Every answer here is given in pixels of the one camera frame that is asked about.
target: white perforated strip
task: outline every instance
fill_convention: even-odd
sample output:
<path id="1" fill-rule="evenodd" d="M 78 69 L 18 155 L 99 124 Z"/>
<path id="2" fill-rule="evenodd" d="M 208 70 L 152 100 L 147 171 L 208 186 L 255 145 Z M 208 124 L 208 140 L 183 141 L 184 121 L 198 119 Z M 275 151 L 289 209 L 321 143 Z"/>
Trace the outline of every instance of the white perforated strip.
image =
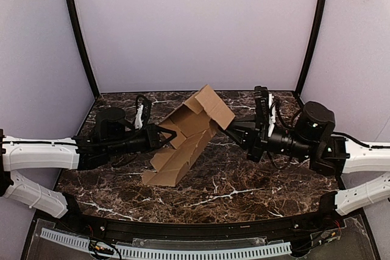
<path id="1" fill-rule="evenodd" d="M 42 228 L 41 237 L 69 248 L 89 253 L 89 240 L 84 237 L 75 237 L 60 231 Z M 154 250 L 146 248 L 128 247 L 117 245 L 123 259 L 158 259 L 158 260 L 255 260 L 291 253 L 291 244 L 281 243 L 262 247 L 250 247 L 231 250 L 213 251 L 178 251 L 178 250 Z"/>

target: brown cardboard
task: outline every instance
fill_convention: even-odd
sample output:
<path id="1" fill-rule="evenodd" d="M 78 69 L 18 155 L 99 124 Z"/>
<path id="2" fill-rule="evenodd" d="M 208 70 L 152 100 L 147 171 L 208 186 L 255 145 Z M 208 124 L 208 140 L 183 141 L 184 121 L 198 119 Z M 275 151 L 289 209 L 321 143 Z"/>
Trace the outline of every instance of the brown cardboard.
<path id="1" fill-rule="evenodd" d="M 160 123 L 175 130 L 174 149 L 162 148 L 151 159 L 156 172 L 147 170 L 142 182 L 148 185 L 175 186 L 193 166 L 218 126 L 226 129 L 234 119 L 233 112 L 213 91 L 204 86 Z"/>

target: white wall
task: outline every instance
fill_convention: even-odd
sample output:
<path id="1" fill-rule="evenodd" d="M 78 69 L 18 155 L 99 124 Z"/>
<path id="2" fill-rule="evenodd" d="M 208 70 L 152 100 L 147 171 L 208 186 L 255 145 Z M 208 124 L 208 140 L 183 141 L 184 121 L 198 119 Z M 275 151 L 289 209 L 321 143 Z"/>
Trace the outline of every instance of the white wall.
<path id="1" fill-rule="evenodd" d="M 316 1 L 76 0 L 103 93 L 293 90 Z"/>
<path id="2" fill-rule="evenodd" d="M 326 0 L 302 99 L 336 114 L 336 129 L 366 141 L 390 141 L 390 0 Z M 347 187 L 377 177 L 344 176 Z M 390 203 L 370 205 L 367 218 L 382 259 L 390 259 Z"/>
<path id="3" fill-rule="evenodd" d="M 65 0 L 0 0 L 0 127 L 22 138 L 76 134 L 93 96 Z M 24 172 L 52 188 L 56 169 Z M 0 259 L 19 259 L 34 211 L 0 198 Z"/>

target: marble surface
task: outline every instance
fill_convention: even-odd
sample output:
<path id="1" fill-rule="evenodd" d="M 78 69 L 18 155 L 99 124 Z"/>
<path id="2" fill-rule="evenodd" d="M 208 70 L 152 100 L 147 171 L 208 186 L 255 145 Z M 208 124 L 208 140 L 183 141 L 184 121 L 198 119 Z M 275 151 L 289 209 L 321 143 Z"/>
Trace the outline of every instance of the marble surface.
<path id="1" fill-rule="evenodd" d="M 144 93 L 153 101 L 151 122 L 159 123 L 192 93 Z M 243 117 L 254 113 L 251 91 L 218 91 L 225 103 Z M 299 106 L 290 92 L 275 92 L 281 102 L 282 116 L 289 121 Z M 103 94 L 95 103 L 81 135 L 87 135 L 97 111 L 105 107 L 125 109 L 128 119 L 135 114 L 136 93 Z M 95 170 L 64 170 L 56 191 L 76 196 L 85 214 L 112 219 L 154 223 L 232 223 L 293 216 L 317 210 L 319 198 L 337 190 L 333 177 L 321 176 L 308 163 L 293 160 L 283 170 L 270 161 L 246 160 L 241 150 L 227 136 L 218 133 L 192 169 L 174 188 L 145 186 L 141 174 L 152 169 L 153 153 L 139 155 L 126 166 L 112 164 Z M 125 163 L 132 156 L 112 159 Z M 275 156 L 277 164 L 287 157 Z"/>

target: black marble table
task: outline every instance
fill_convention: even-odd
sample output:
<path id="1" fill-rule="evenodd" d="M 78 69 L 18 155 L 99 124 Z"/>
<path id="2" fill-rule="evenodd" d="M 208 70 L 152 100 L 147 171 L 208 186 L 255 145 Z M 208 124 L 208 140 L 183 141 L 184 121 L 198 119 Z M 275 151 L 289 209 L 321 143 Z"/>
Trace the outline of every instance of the black marble table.
<path id="1" fill-rule="evenodd" d="M 243 117 L 254 112 L 251 91 L 218 91 L 224 102 Z M 153 101 L 151 122 L 159 123 L 193 93 L 143 93 Z M 290 92 L 274 92 L 281 102 L 282 116 L 289 121 L 299 109 Z M 85 121 L 81 135 L 94 124 L 97 111 L 121 107 L 128 119 L 135 114 L 137 93 L 103 94 Z M 333 177 L 324 177 L 308 168 L 308 163 L 292 160 L 277 170 L 268 159 L 254 163 L 246 153 L 222 133 L 218 133 L 193 168 L 174 188 L 145 186 L 141 174 L 152 169 L 153 153 L 142 154 L 126 166 L 112 164 L 95 170 L 64 170 L 56 191 L 76 196 L 81 210 L 88 215 L 111 219 L 153 223 L 232 223 L 294 216 L 317 210 L 319 198 L 337 190 Z M 132 156 L 112 159 L 126 163 Z M 275 156 L 277 164 L 287 157 Z"/>

